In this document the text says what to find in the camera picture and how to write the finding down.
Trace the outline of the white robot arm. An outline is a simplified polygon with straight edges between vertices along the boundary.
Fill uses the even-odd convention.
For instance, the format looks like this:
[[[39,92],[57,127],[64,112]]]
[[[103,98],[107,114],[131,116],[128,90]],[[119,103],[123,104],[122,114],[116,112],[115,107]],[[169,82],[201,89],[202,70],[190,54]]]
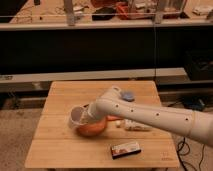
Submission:
[[[110,87],[91,102],[88,113],[94,119],[112,115],[133,120],[213,148],[213,114],[127,102],[122,99],[122,89],[117,86]]]

